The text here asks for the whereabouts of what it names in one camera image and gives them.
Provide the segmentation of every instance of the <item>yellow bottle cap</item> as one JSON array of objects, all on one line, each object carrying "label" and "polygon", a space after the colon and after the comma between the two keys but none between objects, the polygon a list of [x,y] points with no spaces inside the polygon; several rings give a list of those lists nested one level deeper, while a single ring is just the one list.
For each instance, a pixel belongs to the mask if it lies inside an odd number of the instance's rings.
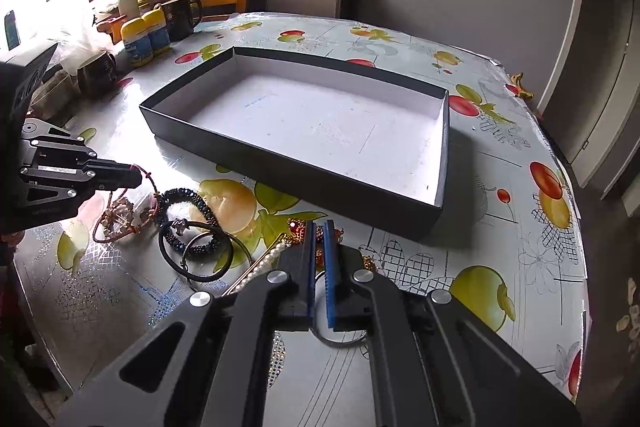
[{"label": "yellow bottle cap", "polygon": [[125,22],[120,29],[120,35],[125,41],[135,41],[146,35],[146,23],[140,18]]},{"label": "yellow bottle cap", "polygon": [[164,20],[164,13],[160,9],[151,10],[151,11],[145,13],[142,16],[142,19],[145,21],[147,28],[149,28],[151,26],[155,26],[157,24],[162,26],[162,25],[164,25],[166,23],[165,20]]}]

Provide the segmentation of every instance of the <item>floor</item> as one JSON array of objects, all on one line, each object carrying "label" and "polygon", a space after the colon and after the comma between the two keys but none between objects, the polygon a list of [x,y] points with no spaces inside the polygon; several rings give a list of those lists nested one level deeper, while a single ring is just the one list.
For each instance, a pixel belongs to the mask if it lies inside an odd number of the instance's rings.
[{"label": "floor", "polygon": [[[629,329],[617,321],[629,313],[629,277],[640,283],[640,220],[629,219],[619,198],[599,195],[574,181],[587,262],[591,331],[576,406],[585,426],[609,425],[616,387],[630,367]],[[638,292],[634,302],[638,302]]]}]

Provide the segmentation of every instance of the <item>plastic bottle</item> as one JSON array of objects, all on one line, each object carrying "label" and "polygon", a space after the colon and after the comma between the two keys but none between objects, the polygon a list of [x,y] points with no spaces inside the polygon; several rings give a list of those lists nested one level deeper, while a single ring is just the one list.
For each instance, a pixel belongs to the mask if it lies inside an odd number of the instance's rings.
[{"label": "plastic bottle", "polygon": [[120,15],[126,15],[128,20],[140,17],[140,8],[138,0],[118,0],[118,10]]},{"label": "plastic bottle", "polygon": [[146,24],[146,31],[151,41],[151,47],[154,49],[154,56],[158,57],[158,55],[170,50],[171,41],[166,30],[166,20],[162,10],[151,10],[142,16],[142,20]]},{"label": "plastic bottle", "polygon": [[151,62],[154,58],[154,50],[146,32],[146,23],[138,17],[125,22],[120,29],[124,49],[126,49],[131,66],[139,68]]}]

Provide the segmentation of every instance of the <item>mug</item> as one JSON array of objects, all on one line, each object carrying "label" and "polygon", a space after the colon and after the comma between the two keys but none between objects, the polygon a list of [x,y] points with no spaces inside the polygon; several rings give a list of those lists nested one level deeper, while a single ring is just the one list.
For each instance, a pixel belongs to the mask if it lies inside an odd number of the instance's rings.
[{"label": "mug", "polygon": [[[198,20],[193,22],[191,5],[198,6]],[[166,20],[166,29],[172,42],[181,41],[193,33],[196,24],[202,22],[201,0],[172,0],[161,4],[162,12]]]},{"label": "mug", "polygon": [[87,98],[99,98],[116,84],[116,59],[102,52],[84,61],[78,68],[78,87]]}]

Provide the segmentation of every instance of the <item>bottle label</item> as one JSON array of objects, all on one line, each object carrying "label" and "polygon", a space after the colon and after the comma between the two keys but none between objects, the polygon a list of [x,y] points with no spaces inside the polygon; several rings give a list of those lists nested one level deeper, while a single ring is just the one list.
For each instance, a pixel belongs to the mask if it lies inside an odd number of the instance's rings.
[{"label": "bottle label", "polygon": [[144,36],[141,39],[133,42],[125,42],[124,49],[131,58],[131,65],[135,66],[139,62],[143,62],[149,57],[153,57],[154,51],[151,47],[151,41],[148,36]]},{"label": "bottle label", "polygon": [[151,41],[151,47],[155,52],[161,50],[164,51],[171,45],[171,41],[169,40],[169,33],[166,30],[166,26],[149,32],[149,40]]}]

